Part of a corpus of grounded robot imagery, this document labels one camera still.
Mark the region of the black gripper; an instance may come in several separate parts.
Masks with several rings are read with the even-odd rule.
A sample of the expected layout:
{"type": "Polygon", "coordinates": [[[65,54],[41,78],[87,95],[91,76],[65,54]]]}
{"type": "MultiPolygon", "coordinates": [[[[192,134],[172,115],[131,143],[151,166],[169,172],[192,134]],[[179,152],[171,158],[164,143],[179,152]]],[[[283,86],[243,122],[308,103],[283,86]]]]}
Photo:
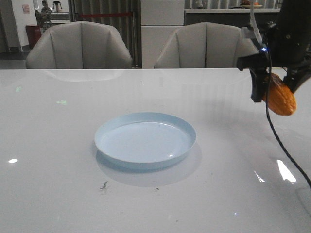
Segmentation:
{"type": "Polygon", "coordinates": [[[261,102],[268,86],[268,56],[273,67],[286,67],[284,84],[292,93],[311,77],[311,56],[307,47],[311,40],[311,2],[284,0],[275,23],[258,27],[267,52],[240,57],[237,68],[250,69],[251,99],[261,102]]]}

